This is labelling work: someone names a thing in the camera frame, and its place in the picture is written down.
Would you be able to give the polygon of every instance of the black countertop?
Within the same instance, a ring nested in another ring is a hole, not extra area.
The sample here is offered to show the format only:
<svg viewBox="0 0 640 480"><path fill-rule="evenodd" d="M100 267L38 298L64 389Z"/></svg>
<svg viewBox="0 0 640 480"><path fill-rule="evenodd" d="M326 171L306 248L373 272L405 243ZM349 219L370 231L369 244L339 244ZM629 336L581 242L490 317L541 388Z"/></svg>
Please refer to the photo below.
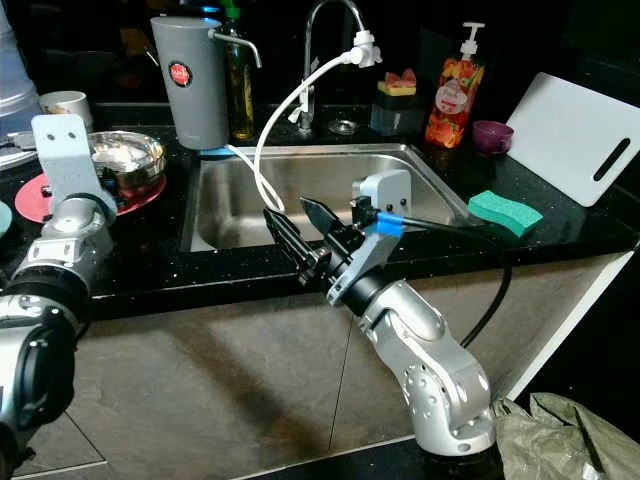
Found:
<svg viewBox="0 0 640 480"><path fill-rule="evenodd" d="M168 185L155 201L119 217L112 226L115 248L99 269L93 287L94 318L117 318L303 292L296 281L294 265L275 245L218 252L180 251L190 172L199 158L178 145L172 126L149 125L150 120L166 123L166 108L158 108L138 108L136 112L143 113L133 117L133 122L129 116L128 121L114 119L109 125L146 133L165 144ZM340 112L342 116L353 116L356 110L343 108ZM348 140L323 128L318 128L311 138L300 138L293 127L281 125L274 129L269 144L390 141L367 128L360 129ZM583 208L507 155L483 158L474 154L469 146L455 151L430 145L420 148L429 166L465 201L490 189L524 202L544 215L542 222L523 238L496 225L476 227L503 246L514 265L628 251L638 242L637 232L607 211L613 208L609 208L611 205L619 204L615 189L597 206ZM13 201L19 188L40 171L39 165L33 163L0 172L0 200L14 211L13 224L0 239L0 287L16 269L30 242L39 235L40 225L17 214ZM393 253L388 271L394 277L421 278L497 266L497 259L464 238L437 232L411 232L403 237Z"/></svg>

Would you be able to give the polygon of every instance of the stainless steel sink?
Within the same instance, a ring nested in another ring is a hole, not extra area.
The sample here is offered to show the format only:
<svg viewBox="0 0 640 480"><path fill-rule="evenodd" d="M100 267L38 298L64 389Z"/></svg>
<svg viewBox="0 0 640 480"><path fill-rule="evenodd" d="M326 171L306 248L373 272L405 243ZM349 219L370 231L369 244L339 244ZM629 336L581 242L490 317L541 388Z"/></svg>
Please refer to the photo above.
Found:
<svg viewBox="0 0 640 480"><path fill-rule="evenodd" d="M255 149L243 151L251 157ZM253 173L237 157L202 158L187 216L192 222L186 228L190 230L190 251L272 244ZM350 223L352 183L393 168L411 173L414 217L448 225L473 223L465 203L407 145L267 147L261 164L287 215L307 240L319 240L320 235L302 211L301 195L322 201L344 223Z"/></svg>

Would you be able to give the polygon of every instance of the white hose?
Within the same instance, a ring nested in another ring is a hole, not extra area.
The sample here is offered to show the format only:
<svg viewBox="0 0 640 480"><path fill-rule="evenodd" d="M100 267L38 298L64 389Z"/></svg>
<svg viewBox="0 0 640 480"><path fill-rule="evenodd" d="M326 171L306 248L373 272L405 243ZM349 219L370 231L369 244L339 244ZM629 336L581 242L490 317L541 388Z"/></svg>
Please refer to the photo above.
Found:
<svg viewBox="0 0 640 480"><path fill-rule="evenodd" d="M251 171L254 173L254 178L256 177L256 171L255 171L255 166L253 164L253 162L251 161L251 159L243 152L241 151L239 148L234 147L233 145L225 145L233 154L235 154L236 156L240 157L240 160L242 160L247 167L249 167L251 169ZM278 195L278 192L276 192L276 190L273 188L273 186L268 182L268 180L266 178L264 178L262 176L262 174L260 172L257 173L257 178L258 180L256 180L258 182L258 185L260 185L261 187L264 187L266 189L267 192L269 192L269 195L271 195L271 198L266 197L266 193L263 196L262 192L260 193L260 196L262 197L262 199L264 200L264 203L267 204L267 206L269 206L269 208L271 208L272 210L279 210L281 212L284 212L284 203L282 202L282 199L280 198L280 195Z"/></svg>
<svg viewBox="0 0 640 480"><path fill-rule="evenodd" d="M251 169L253 170L253 178L254 178L254 180L256 182L256 188L258 189L258 193L260 194L260 197L262 197L262 200L264 200L264 203L270 209L279 210L280 212L284 212L284 205L282 203L282 200L280 200L280 197L273 190L273 188L271 188L269 190L271 185L269 185L269 182L267 182L267 180L260 173L260 156L262 155L262 147L264 147L264 143L267 140L267 136L269 135L269 132L273 128L273 125L276 123L276 121L278 120L280 115L282 115L282 113L285 111L285 109L289 105L291 105L291 103L296 98L298 98L300 93L302 93L302 91L305 88L307 88L309 85L311 85L313 82L315 82L320 76L324 75L326 72L331 70L333 67L336 67L336 66L344 64L344 63L351 63L351 58L352 58L351 57L351 52L344 52L339 57L336 57L333 60L329 60L327 63L322 65L320 68L318 68L315 72L313 72L311 75L309 75L307 78L305 78L302 81L302 83L300 85L298 85L298 87L293 92L291 92L287 98L285 98L284 102L282 102L280 104L280 106L278 108L276 108L276 111L273 112L273 114L271 115L271 117L269 117L269 120L265 124L264 129L262 130L262 133L260 134L260 138L258 139L258 145L256 146L256 153L255 153L255 156L253 157L253 165L252 165ZM267 190L269 190L269 193L276 200L277 205L274 204L271 201L271 198L269 198L267 196L267 192L265 191L265 187L267 188Z"/></svg>

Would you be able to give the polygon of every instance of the purple cup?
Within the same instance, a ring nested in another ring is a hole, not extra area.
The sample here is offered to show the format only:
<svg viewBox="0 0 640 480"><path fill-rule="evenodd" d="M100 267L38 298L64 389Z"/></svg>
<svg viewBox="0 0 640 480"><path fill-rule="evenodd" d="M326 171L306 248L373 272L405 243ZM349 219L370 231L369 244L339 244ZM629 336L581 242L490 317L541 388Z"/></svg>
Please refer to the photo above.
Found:
<svg viewBox="0 0 640 480"><path fill-rule="evenodd" d="M498 155L511 148L513 128L504 123L491 120L473 122L473 143L484 155Z"/></svg>

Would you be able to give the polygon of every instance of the orange soap bottle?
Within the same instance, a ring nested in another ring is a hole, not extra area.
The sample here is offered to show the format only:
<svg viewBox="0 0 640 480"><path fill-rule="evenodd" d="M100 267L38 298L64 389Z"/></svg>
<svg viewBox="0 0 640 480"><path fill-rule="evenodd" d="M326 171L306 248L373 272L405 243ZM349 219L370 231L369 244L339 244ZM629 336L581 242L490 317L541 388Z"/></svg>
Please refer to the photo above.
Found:
<svg viewBox="0 0 640 480"><path fill-rule="evenodd" d="M466 22L471 36L460 47L460 58L444 62L436 98L424 139L446 148L456 148L464 136L469 114L484 75L484 64L474 57L478 50L476 32L484 23Z"/></svg>

